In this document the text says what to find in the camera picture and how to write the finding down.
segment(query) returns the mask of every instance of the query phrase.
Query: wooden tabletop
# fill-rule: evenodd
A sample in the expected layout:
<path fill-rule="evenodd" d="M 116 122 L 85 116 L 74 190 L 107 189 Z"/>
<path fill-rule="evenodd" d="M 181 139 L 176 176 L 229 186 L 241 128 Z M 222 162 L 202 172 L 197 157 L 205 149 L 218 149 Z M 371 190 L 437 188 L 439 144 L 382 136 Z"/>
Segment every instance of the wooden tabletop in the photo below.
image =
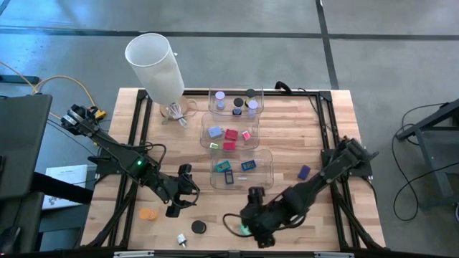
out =
<path fill-rule="evenodd" d="M 110 135 L 120 143 L 127 143 L 133 119 L 138 89 L 121 88 L 118 94 Z M 360 139 L 351 93 L 348 90 L 331 91 L 340 136 Z M 165 217 L 166 205 L 147 187 L 140 188 L 136 198 L 129 249 L 183 249 L 176 237 L 185 234 L 187 249 L 194 250 L 258 250 L 252 238 L 243 239 L 231 235 L 222 223 L 226 213 L 238 214 L 247 203 L 247 191 L 217 190 L 210 185 L 210 156 L 199 143 L 201 118 L 208 112 L 207 96 L 187 96 L 198 103 L 198 112 L 187 118 L 190 129 L 177 122 L 162 125 L 159 106 L 154 103 L 150 116 L 147 141 L 163 143 L 167 154 L 161 171 L 176 175 L 179 165 L 193 165 L 193 180 L 201 189 L 197 206 L 181 210 L 179 218 Z M 136 143 L 139 142 L 143 123 L 143 109 L 138 123 Z M 323 148 L 318 116 L 305 97 L 266 97 L 265 109 L 260 116 L 260 145 L 256 150 L 266 149 L 273 154 L 274 185 L 267 190 L 265 202 L 271 200 L 286 187 L 299 180 L 296 178 L 303 164 L 311 167 L 310 177 L 321 168 L 320 151 Z M 148 153 L 158 160 L 161 149 Z M 120 176 L 108 176 L 100 182 L 93 195 L 87 216 L 82 244 L 87 244 L 105 226 L 113 213 Z M 373 192 L 360 178 L 349 180 L 354 212 L 374 240 L 384 246 L 381 224 Z M 138 218 L 138 211 L 150 208 L 158 212 L 155 221 Z M 125 215 L 120 220 L 117 243 L 123 233 Z M 191 224 L 195 220 L 207 224 L 205 234 L 194 234 Z M 228 218 L 228 224 L 237 231 L 240 220 Z M 346 238 L 351 244 L 349 223 L 344 219 Z M 320 192 L 302 226 L 274 233 L 276 245 L 265 251 L 335 251 L 339 250 L 336 225 L 333 217 L 331 194 L 328 189 Z"/>

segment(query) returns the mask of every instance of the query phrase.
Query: black cap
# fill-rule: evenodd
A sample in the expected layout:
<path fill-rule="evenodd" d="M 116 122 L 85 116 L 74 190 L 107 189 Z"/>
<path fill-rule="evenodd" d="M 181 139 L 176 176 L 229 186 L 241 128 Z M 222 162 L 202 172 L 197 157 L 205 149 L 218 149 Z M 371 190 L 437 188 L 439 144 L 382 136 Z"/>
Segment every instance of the black cap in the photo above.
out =
<path fill-rule="evenodd" d="M 244 100 L 240 97 L 236 97 L 233 103 L 236 107 L 242 107 L 242 105 L 244 105 Z"/>
<path fill-rule="evenodd" d="M 207 226 L 202 221 L 194 221 L 191 225 L 191 230 L 196 234 L 203 234 L 207 229 Z"/>
<path fill-rule="evenodd" d="M 255 90 L 254 89 L 249 89 L 245 91 L 246 96 L 248 97 L 254 97 L 255 96 Z"/>

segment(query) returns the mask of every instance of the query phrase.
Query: white cylinder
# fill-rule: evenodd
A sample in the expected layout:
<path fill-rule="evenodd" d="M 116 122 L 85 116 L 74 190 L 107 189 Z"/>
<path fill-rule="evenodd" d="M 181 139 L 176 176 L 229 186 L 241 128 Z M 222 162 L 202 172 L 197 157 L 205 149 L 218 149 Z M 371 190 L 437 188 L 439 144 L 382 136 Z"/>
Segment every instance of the white cylinder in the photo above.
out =
<path fill-rule="evenodd" d="M 184 93 L 184 81 L 169 41 L 149 33 L 129 42 L 126 59 L 150 98 L 162 105 L 176 102 Z"/>

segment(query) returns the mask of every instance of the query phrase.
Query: gray floor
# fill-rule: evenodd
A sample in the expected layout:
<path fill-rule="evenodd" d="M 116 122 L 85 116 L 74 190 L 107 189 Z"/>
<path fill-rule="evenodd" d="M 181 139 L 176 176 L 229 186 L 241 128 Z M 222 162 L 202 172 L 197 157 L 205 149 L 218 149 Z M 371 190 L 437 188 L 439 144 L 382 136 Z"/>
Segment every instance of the gray floor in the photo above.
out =
<path fill-rule="evenodd" d="M 459 34 L 455 11 L 459 2 L 454 0 L 323 0 L 323 6 L 329 33 Z M 11 0 L 0 16 L 0 29 L 24 27 L 321 32 L 314 0 Z M 110 112 L 119 87 L 140 87 L 123 56 L 131 39 L 0 34 L 0 59 L 26 75 L 76 77 L 87 85 L 97 104 Z M 291 87 L 331 89 L 321 39 L 169 37 L 169 40 L 178 53 L 177 61 L 187 87 L 273 87 L 282 80 Z M 394 216 L 392 202 L 404 181 L 395 166 L 390 144 L 407 110 L 458 98 L 459 41 L 332 39 L 331 50 L 339 88 L 351 91 L 362 141 L 367 148 L 381 153 L 372 167 L 387 246 L 399 251 L 458 256 L 459 223 L 453 206 L 420 212 L 410 222 L 399 221 Z M 0 67 L 0 73 L 10 74 L 10 71 Z M 71 82 L 56 80 L 44 91 L 55 97 L 52 109 L 56 113 L 62 114 L 73 103 L 89 104 L 84 93 Z M 29 92 L 26 86 L 0 85 L 2 95 Z M 418 110 L 407 122 L 434 110 Z M 96 151 L 90 141 L 77 140 Z M 416 147 L 397 143 L 396 153 L 408 178 L 426 171 Z M 88 163 L 87 155 L 86 150 L 56 134 L 54 128 L 47 128 L 37 170 Z M 415 183 L 420 193 L 432 187 L 428 178 Z M 414 208 L 412 194 L 405 191 L 397 204 L 400 215 L 409 216 Z M 56 232 L 50 237 L 58 237 Z M 57 244 L 49 240 L 44 243 Z M 63 247 L 68 245 L 48 245 L 43 249 Z"/>

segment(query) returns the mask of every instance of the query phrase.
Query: white cap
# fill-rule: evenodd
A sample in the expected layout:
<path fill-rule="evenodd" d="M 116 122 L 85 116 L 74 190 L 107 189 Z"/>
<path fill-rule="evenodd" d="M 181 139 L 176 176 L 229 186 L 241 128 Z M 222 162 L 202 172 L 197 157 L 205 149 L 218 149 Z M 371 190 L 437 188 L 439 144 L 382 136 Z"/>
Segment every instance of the white cap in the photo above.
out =
<path fill-rule="evenodd" d="M 258 108 L 258 102 L 256 100 L 249 101 L 249 109 L 257 109 L 257 108 Z"/>
<path fill-rule="evenodd" d="M 223 100 L 224 99 L 224 92 L 223 91 L 218 91 L 215 93 L 215 98 L 218 100 Z"/>

